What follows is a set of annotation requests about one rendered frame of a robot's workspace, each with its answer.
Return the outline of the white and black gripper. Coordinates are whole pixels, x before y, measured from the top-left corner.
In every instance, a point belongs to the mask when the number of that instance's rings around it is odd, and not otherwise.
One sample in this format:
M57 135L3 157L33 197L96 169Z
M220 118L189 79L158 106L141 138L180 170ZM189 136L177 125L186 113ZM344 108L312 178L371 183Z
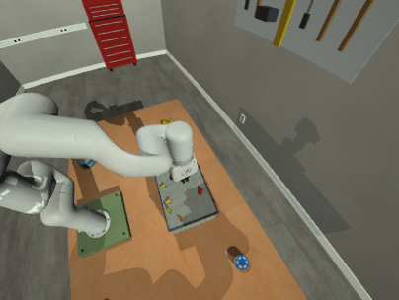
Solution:
M170 180L174 180L174 182L181 180L181 182L183 182L183 184L184 184L185 179L188 182L189 181L188 176L195 173L197 170L198 170L197 158L196 158L195 153L193 152L193 160L191 161L190 164L186 165L186 167L185 166L176 166L172 163L172 166L169 169L169 171L170 171L169 173L171 173L169 178L170 178Z

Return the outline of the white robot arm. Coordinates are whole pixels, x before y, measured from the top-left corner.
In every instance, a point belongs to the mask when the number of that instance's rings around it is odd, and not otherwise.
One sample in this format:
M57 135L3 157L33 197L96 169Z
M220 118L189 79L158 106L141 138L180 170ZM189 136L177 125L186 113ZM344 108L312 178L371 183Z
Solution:
M58 106L48 96L14 96L0 104L0 206L40 213L47 226L101 237L110 228L109 213L74 206L70 177L44 161L27 161L17 172L7 166L12 156L90 159L123 176L152 177L166 173L172 163L186 166L193 160L193 131L184 121L143 126L136 141L139 155L120 149L93 120L58 116Z

